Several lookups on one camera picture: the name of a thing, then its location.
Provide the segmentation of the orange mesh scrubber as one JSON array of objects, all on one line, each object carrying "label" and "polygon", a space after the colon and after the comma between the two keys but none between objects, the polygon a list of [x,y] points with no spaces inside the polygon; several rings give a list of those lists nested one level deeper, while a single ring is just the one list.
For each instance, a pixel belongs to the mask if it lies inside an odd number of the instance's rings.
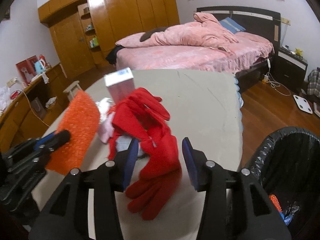
[{"label": "orange mesh scrubber", "polygon": [[69,103],[56,133],[67,130],[69,142],[50,155],[46,169],[66,175],[73,168],[80,168],[86,152],[99,128],[100,112],[93,99],[79,90]]}]

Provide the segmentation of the pink sock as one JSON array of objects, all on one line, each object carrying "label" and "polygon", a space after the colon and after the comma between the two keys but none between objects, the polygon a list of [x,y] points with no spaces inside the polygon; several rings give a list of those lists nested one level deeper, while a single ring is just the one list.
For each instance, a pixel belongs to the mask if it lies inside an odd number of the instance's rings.
[{"label": "pink sock", "polygon": [[104,144],[106,144],[108,140],[113,137],[114,127],[112,125],[112,121],[113,121],[114,115],[115,113],[112,112],[107,116],[106,120],[99,125],[97,134],[100,141]]}]

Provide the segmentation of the red gloves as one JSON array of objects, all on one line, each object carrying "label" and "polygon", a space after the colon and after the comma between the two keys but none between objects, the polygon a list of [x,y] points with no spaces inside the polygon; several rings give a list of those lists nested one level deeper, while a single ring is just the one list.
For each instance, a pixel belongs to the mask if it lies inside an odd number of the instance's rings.
[{"label": "red gloves", "polygon": [[144,220],[157,217],[182,178],[177,139],[167,125],[170,114],[161,100],[145,88],[135,89],[116,104],[114,132],[109,139],[110,159],[116,156],[116,140],[124,134],[138,139],[141,149],[149,156],[139,179],[126,190],[131,200],[128,210],[140,213]]}]

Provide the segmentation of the wooden side counter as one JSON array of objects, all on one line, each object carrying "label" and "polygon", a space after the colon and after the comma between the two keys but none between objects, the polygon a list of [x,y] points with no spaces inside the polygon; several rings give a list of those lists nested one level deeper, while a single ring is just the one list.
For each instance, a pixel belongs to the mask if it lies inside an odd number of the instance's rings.
[{"label": "wooden side counter", "polygon": [[69,100],[63,93],[69,81],[63,68],[57,64],[42,77],[32,82],[9,105],[1,116],[1,152],[29,138],[42,136],[56,118],[66,109]]}]

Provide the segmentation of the small white wooden stool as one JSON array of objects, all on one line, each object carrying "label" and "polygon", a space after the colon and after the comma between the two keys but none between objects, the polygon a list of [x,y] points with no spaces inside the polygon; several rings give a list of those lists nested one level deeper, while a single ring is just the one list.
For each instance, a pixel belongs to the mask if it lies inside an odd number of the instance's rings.
[{"label": "small white wooden stool", "polygon": [[79,85],[80,81],[74,81],[71,83],[64,91],[63,93],[67,95],[68,100],[71,102],[74,97],[76,96],[77,92],[79,90],[82,90],[82,88]]}]

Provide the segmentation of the white crumpled plastic bag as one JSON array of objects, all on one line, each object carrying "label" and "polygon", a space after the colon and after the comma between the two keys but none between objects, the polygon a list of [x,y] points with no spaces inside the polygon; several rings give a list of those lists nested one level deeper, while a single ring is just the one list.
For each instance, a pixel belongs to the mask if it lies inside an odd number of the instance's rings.
[{"label": "white crumpled plastic bag", "polygon": [[103,98],[100,101],[96,101],[95,104],[100,113],[100,123],[102,123],[106,120],[108,111],[114,105],[114,102],[111,98]]}]

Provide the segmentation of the red gift bag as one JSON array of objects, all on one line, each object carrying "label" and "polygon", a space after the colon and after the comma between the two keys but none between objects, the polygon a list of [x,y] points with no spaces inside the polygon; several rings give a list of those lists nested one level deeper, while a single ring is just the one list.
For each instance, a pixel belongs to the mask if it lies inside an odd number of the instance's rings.
[{"label": "red gift bag", "polygon": [[37,75],[34,66],[37,61],[38,58],[34,55],[16,64],[18,73],[26,85],[29,85],[32,79]]}]

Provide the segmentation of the white blue carton box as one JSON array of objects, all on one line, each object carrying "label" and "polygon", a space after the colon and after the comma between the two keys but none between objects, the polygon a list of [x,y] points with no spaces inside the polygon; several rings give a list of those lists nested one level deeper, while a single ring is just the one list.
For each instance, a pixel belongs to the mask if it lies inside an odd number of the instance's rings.
[{"label": "white blue carton box", "polygon": [[136,88],[130,68],[124,68],[104,76],[105,86],[115,103],[124,100]]}]

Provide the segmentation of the white bathroom scale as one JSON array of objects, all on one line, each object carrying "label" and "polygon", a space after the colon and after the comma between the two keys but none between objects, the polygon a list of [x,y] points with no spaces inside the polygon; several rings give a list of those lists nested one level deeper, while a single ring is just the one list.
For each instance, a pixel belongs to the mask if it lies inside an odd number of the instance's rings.
[{"label": "white bathroom scale", "polygon": [[309,105],[308,101],[305,98],[294,95],[293,99],[296,102],[297,107],[301,111],[305,113],[313,114],[312,107]]}]

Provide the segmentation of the wooden wardrobe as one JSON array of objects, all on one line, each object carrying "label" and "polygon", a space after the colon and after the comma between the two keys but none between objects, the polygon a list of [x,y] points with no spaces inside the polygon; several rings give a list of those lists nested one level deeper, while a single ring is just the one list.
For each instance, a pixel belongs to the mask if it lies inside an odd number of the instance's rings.
[{"label": "wooden wardrobe", "polygon": [[118,40],[180,22],[176,0],[49,0],[38,13],[69,79],[106,67]]}]

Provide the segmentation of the dark bedside nightstand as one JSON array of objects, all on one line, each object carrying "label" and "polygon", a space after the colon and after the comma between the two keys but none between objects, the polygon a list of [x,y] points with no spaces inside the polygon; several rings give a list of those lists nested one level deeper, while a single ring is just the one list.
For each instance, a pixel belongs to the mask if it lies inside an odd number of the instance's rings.
[{"label": "dark bedside nightstand", "polygon": [[308,62],[304,58],[293,55],[285,48],[280,48],[271,67],[271,75],[289,90],[299,93],[307,68]]}]

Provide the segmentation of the plaid clothing pile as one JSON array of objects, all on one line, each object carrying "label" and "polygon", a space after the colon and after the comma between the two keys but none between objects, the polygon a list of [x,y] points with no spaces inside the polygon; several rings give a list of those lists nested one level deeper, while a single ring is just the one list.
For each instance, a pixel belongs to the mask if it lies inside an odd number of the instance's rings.
[{"label": "plaid clothing pile", "polygon": [[308,75],[307,94],[320,97],[320,68],[316,68]]}]

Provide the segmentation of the pink comforter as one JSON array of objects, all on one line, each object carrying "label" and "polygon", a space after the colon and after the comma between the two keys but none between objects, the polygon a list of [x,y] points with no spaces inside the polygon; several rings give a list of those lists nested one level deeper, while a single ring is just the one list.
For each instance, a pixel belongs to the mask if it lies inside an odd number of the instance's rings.
[{"label": "pink comforter", "polygon": [[193,46],[223,49],[229,51],[231,44],[239,43],[236,35],[224,28],[212,14],[196,12],[194,21],[173,25],[158,31],[141,41],[143,33],[136,33],[116,42],[125,48],[145,48],[155,46]]}]

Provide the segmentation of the blue pillow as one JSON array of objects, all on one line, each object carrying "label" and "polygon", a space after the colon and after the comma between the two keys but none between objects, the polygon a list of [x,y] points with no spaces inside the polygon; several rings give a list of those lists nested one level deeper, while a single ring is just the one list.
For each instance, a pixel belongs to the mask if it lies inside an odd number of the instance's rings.
[{"label": "blue pillow", "polygon": [[219,22],[224,28],[226,28],[228,31],[230,31],[233,34],[246,31],[246,29],[243,26],[236,23],[230,17],[224,18],[223,20],[220,20]]}]

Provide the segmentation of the yellow plush toy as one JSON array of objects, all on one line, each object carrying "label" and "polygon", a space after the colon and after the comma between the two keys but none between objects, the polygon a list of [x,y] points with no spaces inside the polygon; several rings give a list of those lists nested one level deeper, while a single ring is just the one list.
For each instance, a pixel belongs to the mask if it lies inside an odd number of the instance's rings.
[{"label": "yellow plush toy", "polygon": [[303,51],[299,48],[296,48],[295,49],[295,54],[299,57],[303,57]]}]

